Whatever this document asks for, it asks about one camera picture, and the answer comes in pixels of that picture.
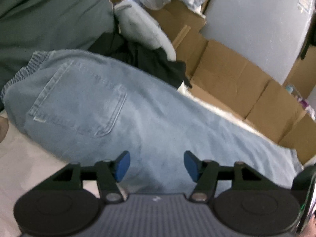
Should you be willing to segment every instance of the round black disc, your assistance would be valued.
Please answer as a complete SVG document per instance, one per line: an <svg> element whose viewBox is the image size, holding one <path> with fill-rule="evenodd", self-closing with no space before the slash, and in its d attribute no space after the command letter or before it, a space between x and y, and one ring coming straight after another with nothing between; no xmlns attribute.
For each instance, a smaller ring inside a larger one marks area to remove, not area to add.
<svg viewBox="0 0 316 237"><path fill-rule="evenodd" d="M300 205L284 191L228 190L215 199L219 220L232 230L253 236L273 236L297 222Z"/></svg>
<svg viewBox="0 0 316 237"><path fill-rule="evenodd" d="M14 217L32 236L67 236L87 228L99 212L99 201L86 190L30 191L15 204Z"/></svg>

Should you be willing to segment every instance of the gray ribbed panel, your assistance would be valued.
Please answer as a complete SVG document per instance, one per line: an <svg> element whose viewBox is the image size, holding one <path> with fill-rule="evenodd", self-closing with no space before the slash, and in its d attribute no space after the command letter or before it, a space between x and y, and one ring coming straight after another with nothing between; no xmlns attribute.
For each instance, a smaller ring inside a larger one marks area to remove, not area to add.
<svg viewBox="0 0 316 237"><path fill-rule="evenodd" d="M245 235L223 226L206 205L193 204L183 195L130 195L123 204L107 206L91 228L73 237L211 236Z"/></svg>

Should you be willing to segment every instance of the back pocket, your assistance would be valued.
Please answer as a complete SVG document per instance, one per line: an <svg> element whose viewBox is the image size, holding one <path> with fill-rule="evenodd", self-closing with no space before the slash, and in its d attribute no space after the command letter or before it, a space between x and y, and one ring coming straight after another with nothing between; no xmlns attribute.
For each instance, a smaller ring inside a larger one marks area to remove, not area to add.
<svg viewBox="0 0 316 237"><path fill-rule="evenodd" d="M61 65L28 113L41 123L102 137L112 130L125 99L121 85L72 61Z"/></svg>

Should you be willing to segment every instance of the screw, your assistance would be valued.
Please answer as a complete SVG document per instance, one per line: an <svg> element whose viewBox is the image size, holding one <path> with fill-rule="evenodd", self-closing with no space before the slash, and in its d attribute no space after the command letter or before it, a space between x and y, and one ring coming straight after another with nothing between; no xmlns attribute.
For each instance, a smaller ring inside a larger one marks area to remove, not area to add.
<svg viewBox="0 0 316 237"><path fill-rule="evenodd" d="M194 200L194 201L197 201L197 202L203 202L203 201L206 201L207 200L207 195L205 193L202 193L202 192L196 192L194 193L191 198Z"/></svg>
<svg viewBox="0 0 316 237"><path fill-rule="evenodd" d="M122 198L122 196L118 193L109 193L106 196L107 201L109 202L116 202L119 201Z"/></svg>

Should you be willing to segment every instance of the elastic waistband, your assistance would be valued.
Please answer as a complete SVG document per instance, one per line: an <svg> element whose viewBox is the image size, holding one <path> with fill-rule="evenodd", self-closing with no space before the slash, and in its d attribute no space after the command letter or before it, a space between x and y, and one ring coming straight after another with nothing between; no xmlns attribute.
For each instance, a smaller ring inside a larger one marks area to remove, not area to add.
<svg viewBox="0 0 316 237"><path fill-rule="evenodd" d="M45 52L45 51L36 51L33 53L29 63L27 64L26 67L22 67L16 74L15 76L5 84L5 86L2 88L1 93L0 93L0 99L2 103L4 104L4 96L5 92L8 90L8 88L21 81L26 79L28 76L32 75L34 72L36 72L41 64L48 58L50 52Z"/></svg>

